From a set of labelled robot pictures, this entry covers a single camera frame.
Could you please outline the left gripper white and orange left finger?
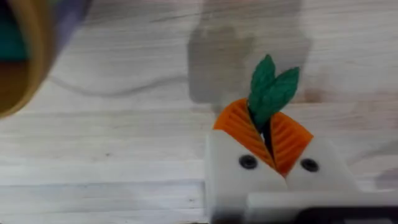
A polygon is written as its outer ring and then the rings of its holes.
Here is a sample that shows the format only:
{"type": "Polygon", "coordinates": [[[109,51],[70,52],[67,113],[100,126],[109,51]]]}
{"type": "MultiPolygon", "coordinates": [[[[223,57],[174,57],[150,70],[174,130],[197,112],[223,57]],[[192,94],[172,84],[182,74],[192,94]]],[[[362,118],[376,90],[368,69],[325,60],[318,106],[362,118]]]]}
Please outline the left gripper white and orange left finger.
{"type": "Polygon", "coordinates": [[[206,139],[206,209],[211,222],[242,222],[249,194],[283,192],[285,179],[254,127],[245,98],[230,103],[206,139]]]}

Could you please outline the left gripper white and orange right finger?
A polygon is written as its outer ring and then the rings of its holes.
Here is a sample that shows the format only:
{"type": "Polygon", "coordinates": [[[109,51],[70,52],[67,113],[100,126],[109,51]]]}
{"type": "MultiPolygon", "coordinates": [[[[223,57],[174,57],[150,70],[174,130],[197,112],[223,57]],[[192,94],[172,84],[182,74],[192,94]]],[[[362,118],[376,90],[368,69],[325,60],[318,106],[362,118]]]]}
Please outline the left gripper white and orange right finger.
{"type": "Polygon", "coordinates": [[[358,191],[348,166],[330,141],[314,136],[281,112],[272,116],[275,168],[290,190],[358,191]]]}

